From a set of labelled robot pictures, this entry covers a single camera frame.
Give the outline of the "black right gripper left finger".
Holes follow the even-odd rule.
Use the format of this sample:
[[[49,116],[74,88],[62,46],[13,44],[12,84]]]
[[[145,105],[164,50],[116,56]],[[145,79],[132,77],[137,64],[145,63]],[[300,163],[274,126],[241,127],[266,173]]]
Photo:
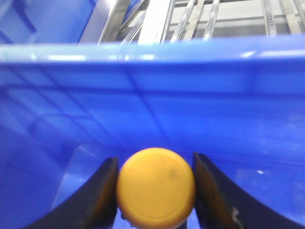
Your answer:
[[[110,229],[117,214],[119,160],[107,158],[68,199],[27,229]]]

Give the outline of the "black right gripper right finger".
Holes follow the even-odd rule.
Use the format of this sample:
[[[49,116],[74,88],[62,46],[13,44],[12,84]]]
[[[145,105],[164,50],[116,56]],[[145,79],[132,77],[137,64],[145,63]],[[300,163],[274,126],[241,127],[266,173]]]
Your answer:
[[[206,155],[193,154],[195,212],[202,229],[301,229],[245,192]]]

